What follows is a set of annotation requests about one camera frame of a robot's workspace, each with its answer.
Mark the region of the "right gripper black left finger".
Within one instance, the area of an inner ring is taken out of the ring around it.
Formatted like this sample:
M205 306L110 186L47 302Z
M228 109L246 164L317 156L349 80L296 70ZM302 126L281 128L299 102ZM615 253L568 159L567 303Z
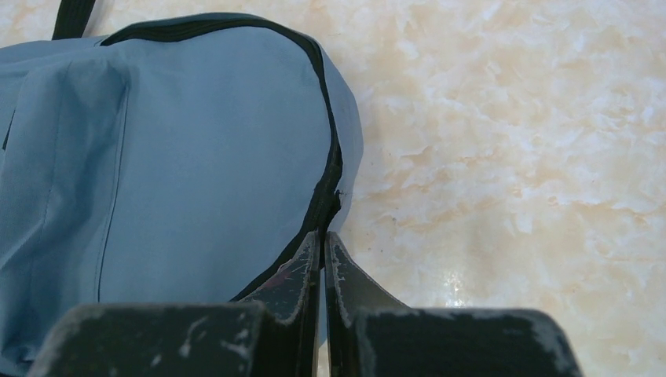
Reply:
M32 376L314 376L320 237L237 302L87 305L52 328Z

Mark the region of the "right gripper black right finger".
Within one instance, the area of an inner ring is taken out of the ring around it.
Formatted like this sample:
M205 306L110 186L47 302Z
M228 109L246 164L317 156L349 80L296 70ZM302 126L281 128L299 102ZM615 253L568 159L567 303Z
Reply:
M338 234L324 243L333 376L580 376L565 332L534 309L412 308Z

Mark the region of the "blue grey student backpack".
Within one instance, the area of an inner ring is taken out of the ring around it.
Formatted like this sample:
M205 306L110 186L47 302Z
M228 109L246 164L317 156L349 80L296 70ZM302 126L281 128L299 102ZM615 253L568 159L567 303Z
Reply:
M1 372L24 376L71 308L227 302L337 231L363 155L320 45L204 13L1 50Z

